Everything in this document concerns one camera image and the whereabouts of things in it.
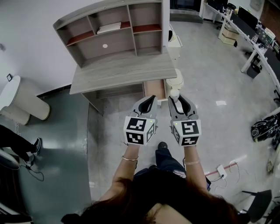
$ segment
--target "wall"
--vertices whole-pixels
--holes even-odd
[[[250,10],[251,13],[256,16],[258,19],[260,18],[261,14],[262,14],[262,10],[263,10],[263,3],[264,0],[262,2],[262,7],[259,11],[256,11],[254,9],[252,9],[252,7],[250,6],[250,0],[228,0],[229,3],[234,4],[237,8],[239,8],[239,6],[242,6],[243,8]],[[203,13],[203,18],[204,19],[211,19],[212,20],[212,12],[209,9],[204,9],[204,13]]]
[[[100,0],[0,0],[0,91],[20,75],[38,95],[71,84],[76,63],[53,29],[60,17]],[[167,43],[169,1],[163,1]]]
[[[269,1],[266,1],[263,6],[262,24],[270,29],[276,36],[276,39],[280,41],[280,9],[276,8]]]

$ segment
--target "jeans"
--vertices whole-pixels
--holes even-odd
[[[29,161],[27,152],[36,152],[36,146],[17,135],[10,129],[0,125],[0,147],[10,147],[24,161]]]
[[[156,164],[157,165],[152,165],[149,168],[145,168],[143,170],[138,171],[134,177],[137,177],[143,173],[148,172],[151,169],[160,169],[164,171],[181,171],[186,174],[186,170],[183,168],[183,166],[175,160],[171,154],[169,149],[167,148],[160,148],[156,150]]]

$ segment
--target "silver bangle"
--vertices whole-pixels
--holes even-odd
[[[200,159],[199,159],[198,161],[195,161],[195,162],[186,162],[186,161],[184,160],[184,164],[185,164],[185,165],[195,165],[195,164],[198,164],[198,163],[200,163]]]
[[[122,158],[123,158],[124,160],[126,160],[126,161],[137,161],[138,158],[139,158],[139,156],[137,156],[136,159],[127,159],[127,158],[124,158],[124,156],[122,156]]]

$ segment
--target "floor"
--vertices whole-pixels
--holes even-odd
[[[242,190],[261,191],[272,189],[276,195],[279,181],[266,173],[266,163],[273,154],[270,140],[254,143],[250,127],[260,118],[273,111],[274,84],[263,69],[252,79],[240,69],[247,58],[243,50],[251,51],[245,40],[238,40],[238,47],[223,44],[217,38],[217,25],[204,22],[171,22],[183,47],[178,68],[184,78],[181,94],[192,100],[202,123],[202,137],[197,146],[205,173],[213,172],[218,165],[227,166],[237,161],[238,166],[227,170],[228,177],[212,184],[211,193],[221,195],[238,209],[246,209],[253,200]],[[126,150],[123,124],[133,104],[141,94],[112,97],[105,100],[104,117],[98,118],[99,175],[92,175],[93,200],[110,187],[120,158]],[[160,141],[165,141],[171,154],[178,161],[183,150],[171,134],[168,104],[163,102],[157,113],[158,129],[146,147],[142,147],[137,170],[155,163],[154,151]],[[208,176],[215,180],[217,174]]]
[[[41,171],[45,180],[36,180],[21,167],[21,193],[34,223],[60,224],[65,214],[91,204],[87,166],[89,105],[81,95],[69,95],[69,90],[43,100],[52,108],[50,117],[46,121],[31,117],[19,131],[31,143],[42,138],[41,153],[32,169]],[[0,124],[15,130],[14,122],[3,116]]]
[[[184,78],[181,94],[192,100],[202,124],[202,136],[197,146],[205,173],[237,161],[238,166],[227,170],[227,178],[214,182],[211,193],[223,196],[239,210],[247,208],[253,197],[242,190],[279,191],[279,181],[266,173],[266,163],[273,150],[270,140],[254,143],[251,125],[276,108],[274,85],[269,74],[262,72],[251,79],[240,69],[246,62],[242,50],[223,44],[218,38],[217,25],[171,22],[183,47],[178,68]],[[126,150],[123,124],[133,104],[141,94],[112,97],[104,100],[104,116],[100,116],[80,95],[68,91],[45,98],[52,113],[45,122],[32,118],[21,126],[24,138],[34,142],[43,138],[41,156],[36,161],[45,181],[34,179],[20,169],[22,194],[35,223],[59,223],[66,213],[82,210],[92,200],[98,200],[110,187],[112,177]],[[179,162],[182,147],[171,134],[167,102],[157,112],[158,128],[146,147],[142,147],[137,170],[155,163],[154,152],[160,141],[168,144]],[[0,124],[14,129],[14,123],[0,116]],[[209,175],[209,180],[218,178]]]

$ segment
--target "person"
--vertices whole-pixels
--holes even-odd
[[[61,221],[64,224],[246,223],[232,204],[207,191],[196,146],[184,147],[184,152],[185,169],[171,156],[167,144],[161,142],[155,151],[156,165],[134,175],[139,146],[128,145],[110,189],[81,215],[68,214]]]
[[[41,138],[37,138],[36,142],[31,144],[3,125],[0,125],[0,137],[0,147],[10,147],[14,153],[22,158],[26,166],[31,167],[34,164],[34,156],[38,155],[42,145]]]

